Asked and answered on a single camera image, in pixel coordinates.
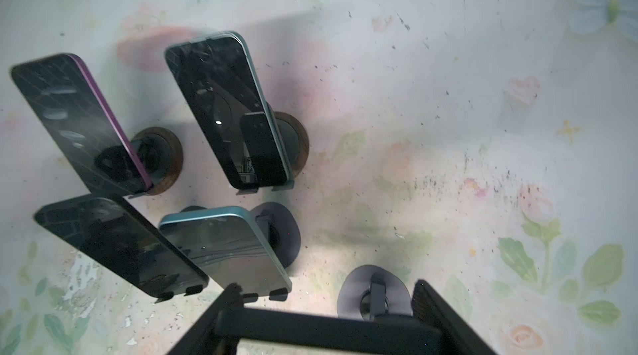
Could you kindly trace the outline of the purple-edged phone back left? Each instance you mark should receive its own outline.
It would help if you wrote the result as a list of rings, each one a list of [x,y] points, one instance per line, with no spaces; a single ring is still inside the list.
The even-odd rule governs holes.
[[[10,76],[89,192],[125,197],[151,189],[136,149],[78,55],[16,64]]]

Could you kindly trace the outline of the wooden round stand left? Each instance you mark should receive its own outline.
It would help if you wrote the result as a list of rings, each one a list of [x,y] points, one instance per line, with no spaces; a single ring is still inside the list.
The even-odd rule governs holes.
[[[133,137],[131,144],[151,179],[144,194],[157,196],[169,190],[178,180],[184,153],[178,137],[169,129],[151,127]]]

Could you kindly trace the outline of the wooden round stand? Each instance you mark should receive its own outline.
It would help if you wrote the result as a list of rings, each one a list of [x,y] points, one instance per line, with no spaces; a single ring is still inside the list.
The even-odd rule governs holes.
[[[310,150],[307,130],[302,123],[284,112],[276,112],[275,118],[290,162],[292,177],[297,177],[306,166]]]
[[[151,179],[144,194],[157,196],[169,190],[178,180],[184,153],[178,137],[169,129],[151,127],[133,137],[131,144]]]

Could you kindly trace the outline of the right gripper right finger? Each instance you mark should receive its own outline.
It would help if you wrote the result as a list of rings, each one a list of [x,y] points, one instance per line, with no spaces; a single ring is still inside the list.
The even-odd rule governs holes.
[[[416,282],[411,308],[420,322],[440,330],[442,354],[496,354],[425,280]]]

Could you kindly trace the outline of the wooden round stand right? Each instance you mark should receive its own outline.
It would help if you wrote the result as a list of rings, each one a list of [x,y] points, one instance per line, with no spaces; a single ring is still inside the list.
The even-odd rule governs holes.
[[[307,130],[302,123],[284,112],[276,112],[275,118],[290,162],[292,177],[297,177],[306,166],[310,150]]]

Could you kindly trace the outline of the teal-edged phone back right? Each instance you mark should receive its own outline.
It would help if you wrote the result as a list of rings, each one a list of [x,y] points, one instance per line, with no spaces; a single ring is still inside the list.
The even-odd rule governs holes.
[[[164,59],[233,188],[256,192],[292,182],[274,112],[239,33],[173,44]]]

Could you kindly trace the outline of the black phone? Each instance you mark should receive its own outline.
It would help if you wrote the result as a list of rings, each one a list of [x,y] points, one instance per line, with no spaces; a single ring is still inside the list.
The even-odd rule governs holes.
[[[442,353],[440,331],[418,323],[365,322],[272,310],[224,310],[214,333],[223,338],[353,353]]]
[[[155,298],[209,277],[122,197],[89,194],[40,208],[38,225]]]

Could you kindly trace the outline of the dark grey stand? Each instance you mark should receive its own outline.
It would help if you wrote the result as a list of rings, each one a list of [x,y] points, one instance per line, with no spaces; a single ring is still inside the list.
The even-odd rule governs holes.
[[[192,285],[192,286],[186,287],[184,290],[179,292],[167,291],[159,295],[159,297],[156,300],[156,304],[160,304],[160,303],[172,300],[174,297],[179,295],[184,295],[184,296],[197,295],[201,293],[204,288],[205,288],[205,285]]]

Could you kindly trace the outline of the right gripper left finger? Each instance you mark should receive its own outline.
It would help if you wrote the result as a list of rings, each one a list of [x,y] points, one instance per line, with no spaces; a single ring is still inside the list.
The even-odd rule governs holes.
[[[224,338],[215,333],[219,315],[224,310],[242,309],[244,298],[242,288],[237,284],[229,285],[212,305],[204,311],[195,324],[169,350],[168,354],[232,354],[237,353],[239,340]]]

